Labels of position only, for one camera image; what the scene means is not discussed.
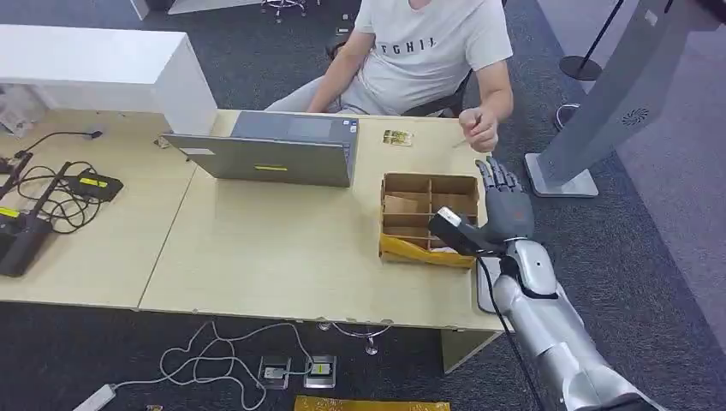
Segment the person's left hand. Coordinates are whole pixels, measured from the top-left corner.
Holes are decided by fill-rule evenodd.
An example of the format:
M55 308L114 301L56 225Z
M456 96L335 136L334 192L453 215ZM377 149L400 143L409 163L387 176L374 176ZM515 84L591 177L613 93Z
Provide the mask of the person's left hand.
M496 148L498 120L491 110L485 107L466 109L459 115L459 124L465 141L476 152L492 152Z

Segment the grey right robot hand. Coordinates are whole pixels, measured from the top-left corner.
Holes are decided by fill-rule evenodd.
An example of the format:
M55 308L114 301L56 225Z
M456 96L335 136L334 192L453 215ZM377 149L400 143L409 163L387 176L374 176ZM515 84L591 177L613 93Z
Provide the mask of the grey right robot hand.
M487 221L481 227L485 240L504 244L529 239L534 232L532 202L518 177L494 157L476 159L485 189Z

